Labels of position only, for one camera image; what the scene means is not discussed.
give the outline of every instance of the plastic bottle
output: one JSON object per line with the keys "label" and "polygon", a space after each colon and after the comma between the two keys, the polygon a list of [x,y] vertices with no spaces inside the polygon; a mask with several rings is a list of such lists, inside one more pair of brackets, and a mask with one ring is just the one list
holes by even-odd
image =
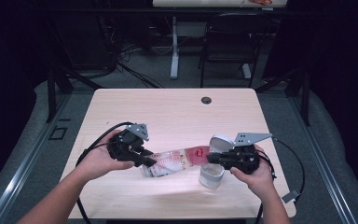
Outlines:
{"label": "plastic bottle", "polygon": [[188,169],[193,165],[204,165],[208,163],[206,156],[210,152],[209,146],[189,147],[148,156],[157,161],[151,167],[140,166],[141,173],[146,177],[159,177],[171,175]]}

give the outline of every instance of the black cable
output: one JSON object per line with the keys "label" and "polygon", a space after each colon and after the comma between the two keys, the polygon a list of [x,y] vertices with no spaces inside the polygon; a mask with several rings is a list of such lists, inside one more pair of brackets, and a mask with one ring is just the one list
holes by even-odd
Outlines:
{"label": "black cable", "polygon": [[123,63],[119,63],[117,62],[118,65],[120,65],[123,69],[125,69],[127,72],[129,72],[131,75],[139,78],[146,87],[148,87],[147,85],[150,85],[153,88],[164,88],[161,84],[159,84],[155,79],[153,79],[152,77],[149,77],[145,74],[141,74],[138,72],[133,71],[132,69],[130,69],[128,66],[124,65]]}
{"label": "black cable", "polygon": [[123,47],[122,53],[127,53],[128,51],[133,51],[138,49],[135,45],[129,44],[128,46]]}
{"label": "black cable", "polygon": [[[89,152],[91,150],[93,150],[96,147],[107,145],[107,143],[97,145],[105,136],[107,136],[109,133],[111,133],[113,130],[117,129],[118,127],[121,127],[123,125],[131,125],[131,124],[132,124],[131,122],[122,122],[122,123],[119,123],[119,124],[113,126],[109,130],[107,130],[105,133],[103,133],[99,138],[97,138],[97,140],[95,140],[91,144],[91,146],[89,146],[89,148],[87,148],[83,151],[83,153],[80,155],[79,159],[77,160],[76,166],[78,166],[78,164],[83,161],[83,159],[87,156],[87,154],[89,154]],[[86,211],[84,210],[84,207],[83,207],[83,203],[80,201],[80,197],[77,199],[77,206],[80,210],[80,213],[81,213],[81,216],[83,217],[83,219],[86,221],[86,223],[90,224],[91,222],[90,222],[89,218],[87,217]]]}
{"label": "black cable", "polygon": [[258,209],[257,217],[255,219],[255,224],[260,221],[262,214],[263,214],[263,204],[261,203],[260,208]]}
{"label": "black cable", "polygon": [[131,58],[131,52],[134,50],[133,47],[130,49],[123,49],[121,53],[118,55],[119,59],[123,62],[129,62]]}
{"label": "black cable", "polygon": [[97,77],[106,77],[107,75],[113,73],[116,70],[116,68],[107,68],[104,71],[102,71],[101,73],[98,74],[93,74],[93,75],[82,75],[83,77],[86,77],[88,79],[94,79]]}
{"label": "black cable", "polygon": [[292,153],[293,155],[295,155],[296,159],[298,160],[300,166],[301,166],[301,171],[302,171],[302,182],[301,182],[301,188],[300,188],[300,191],[299,191],[299,195],[296,197],[296,200],[295,200],[295,203],[298,202],[298,199],[300,198],[300,196],[302,195],[302,192],[305,188],[305,169],[304,169],[304,164],[302,163],[301,159],[298,157],[298,155],[296,154],[296,152],[289,146],[287,146],[283,141],[275,138],[275,137],[272,137],[272,140],[275,141],[275,142],[278,142],[280,144],[282,144],[283,146],[287,147]]}
{"label": "black cable", "polygon": [[258,156],[258,158],[262,159],[263,161],[266,161],[269,165],[269,168],[271,169],[271,174],[272,174],[272,180],[274,180],[277,176],[275,175],[275,169],[274,166],[272,165],[271,161],[268,158],[265,158],[263,156]]}

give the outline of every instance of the wrist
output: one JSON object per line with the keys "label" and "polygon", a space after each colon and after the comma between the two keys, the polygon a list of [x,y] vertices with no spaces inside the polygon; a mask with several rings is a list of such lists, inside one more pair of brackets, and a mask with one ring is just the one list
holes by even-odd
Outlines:
{"label": "wrist", "polygon": [[281,198],[280,198],[278,192],[276,191],[276,189],[267,191],[267,193],[260,195],[259,198],[261,200],[261,203],[263,203],[263,204],[276,203],[276,202],[281,201]]}
{"label": "wrist", "polygon": [[90,181],[85,173],[86,172],[84,172],[82,167],[79,165],[68,176],[78,185],[85,186]]}

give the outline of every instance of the chair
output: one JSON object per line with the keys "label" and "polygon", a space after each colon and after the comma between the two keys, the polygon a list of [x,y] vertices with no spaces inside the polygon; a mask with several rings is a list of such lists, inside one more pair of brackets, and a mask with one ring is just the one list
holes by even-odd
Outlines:
{"label": "chair", "polygon": [[213,16],[206,24],[201,51],[200,86],[203,87],[205,62],[252,64],[248,87],[252,86],[258,55],[264,36],[269,30],[270,19],[265,15],[222,13]]}

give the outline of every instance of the white table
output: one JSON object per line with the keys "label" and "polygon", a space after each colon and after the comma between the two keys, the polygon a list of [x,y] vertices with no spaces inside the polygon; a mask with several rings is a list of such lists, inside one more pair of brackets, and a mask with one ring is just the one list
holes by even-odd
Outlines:
{"label": "white table", "polygon": [[[208,105],[202,97],[210,97]],[[214,134],[234,140],[238,132],[269,133],[256,94],[251,89],[116,89],[97,90],[63,171],[68,175],[82,151],[112,126],[145,123],[145,148],[163,152],[208,145]],[[289,192],[272,140],[258,143],[272,160],[281,196]],[[90,181],[81,193],[89,218],[189,219],[256,217],[259,199],[230,172],[218,189],[199,183],[194,166],[163,177],[143,177],[138,168],[114,171]],[[284,205],[292,217],[293,203]],[[70,218],[81,218],[75,206]]]}

